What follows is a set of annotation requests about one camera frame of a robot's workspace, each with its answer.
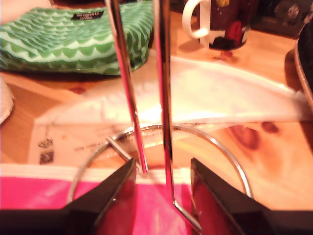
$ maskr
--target wooden table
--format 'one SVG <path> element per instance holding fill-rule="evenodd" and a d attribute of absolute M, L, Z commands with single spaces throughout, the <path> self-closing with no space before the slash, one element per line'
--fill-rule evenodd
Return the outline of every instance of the wooden table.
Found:
<path fill-rule="evenodd" d="M 184 58 L 226 63 L 301 89 L 296 74 L 295 40 L 252 31 L 246 45 L 231 53 L 202 48 L 171 15 L 171 53 Z M 0 72 L 14 97 L 15 109 L 1 125 L 1 163 L 27 163 L 33 121 L 51 107 L 69 101 L 107 77 L 88 74 Z M 305 122 L 242 123 L 211 133 L 228 147 L 245 169 L 257 200 L 276 209 L 313 209 L 313 124 Z M 212 146 L 189 137 L 174 142 L 175 156 L 203 161 L 230 184 L 241 188 L 229 162 Z M 162 156 L 149 149 L 149 155 Z"/>

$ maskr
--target dark patterned mug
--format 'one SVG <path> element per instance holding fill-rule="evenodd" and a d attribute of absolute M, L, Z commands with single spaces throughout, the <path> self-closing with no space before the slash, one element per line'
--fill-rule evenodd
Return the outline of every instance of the dark patterned mug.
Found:
<path fill-rule="evenodd" d="M 182 15 L 182 26 L 204 47 L 231 50 L 246 43 L 254 0 L 189 0 Z M 191 16 L 200 5 L 200 28 L 191 29 Z"/>

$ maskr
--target metal ring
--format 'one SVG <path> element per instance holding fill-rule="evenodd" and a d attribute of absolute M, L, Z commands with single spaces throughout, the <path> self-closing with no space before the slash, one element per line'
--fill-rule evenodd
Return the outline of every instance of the metal ring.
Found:
<path fill-rule="evenodd" d="M 150 129 L 160 129 L 161 127 L 162 127 L 161 124 L 156 124 L 156 125 L 147 125 L 147 126 L 141 127 L 140 129 L 141 129 L 141 131 L 144 131 L 144 130 L 150 130 Z M 236 157 L 221 142 L 219 142 L 218 140 L 216 140 L 215 138 L 210 136 L 208 133 L 205 133 L 204 131 L 201 131 L 201 130 L 194 128 L 194 127 L 189 127 L 189 126 L 180 125 L 180 124 L 173 124 L 173 128 L 176 130 L 181 130 L 181 131 L 185 131 L 185 132 L 188 132 L 190 134 L 196 135 L 196 136 L 204 139 L 205 141 L 210 142 L 215 147 L 217 147 L 227 157 L 227 159 L 230 161 L 230 163 L 233 165 L 234 169 L 236 170 L 236 173 L 238 174 L 240 181 L 243 185 L 243 189 L 245 191 L 245 194 L 248 197 L 253 198 L 252 189 L 250 187 L 249 181 L 246 177 L 244 170 L 242 169 L 242 167 L 239 164 Z M 123 133 L 113 136 L 112 139 L 115 141 L 119 141 L 120 139 L 122 139 L 124 137 L 128 137 L 128 136 L 132 135 L 133 133 L 134 133 L 134 129 L 129 128 L 129 129 L 126 129 Z M 80 178 L 82 177 L 85 169 L 91 164 L 92 160 L 98 154 L 102 153 L 108 147 L 109 147 L 109 143 L 107 141 L 104 142 L 103 144 L 101 144 L 98 148 L 96 148 L 92 152 L 92 154 L 87 158 L 87 160 L 82 165 L 82 167 L 78 170 L 78 172 L 76 173 L 75 179 L 72 182 L 72 185 L 70 187 L 69 194 L 67 197 L 67 202 L 71 202 L 73 200 L 74 191 L 75 191 L 77 184 L 80 181 Z"/>

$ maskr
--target green scalloped fabric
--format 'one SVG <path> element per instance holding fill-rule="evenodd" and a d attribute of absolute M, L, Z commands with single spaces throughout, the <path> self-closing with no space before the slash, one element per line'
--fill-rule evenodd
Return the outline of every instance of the green scalloped fabric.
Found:
<path fill-rule="evenodd" d="M 77 20 L 76 13 L 104 11 L 99 19 Z M 120 5 L 132 70 L 148 57 L 153 26 L 152 1 Z M 105 7 L 34 8 L 1 26 L 0 67 L 9 71 L 80 72 L 120 75 Z"/>

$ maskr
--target mug handle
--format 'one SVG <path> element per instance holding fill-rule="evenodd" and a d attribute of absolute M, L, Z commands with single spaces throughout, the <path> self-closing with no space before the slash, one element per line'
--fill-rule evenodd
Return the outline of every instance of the mug handle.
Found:
<path fill-rule="evenodd" d="M 191 17 L 196 6 L 200 4 L 200 29 L 192 31 Z M 211 0 L 189 0 L 182 13 L 182 27 L 191 38 L 202 38 L 210 32 Z"/>

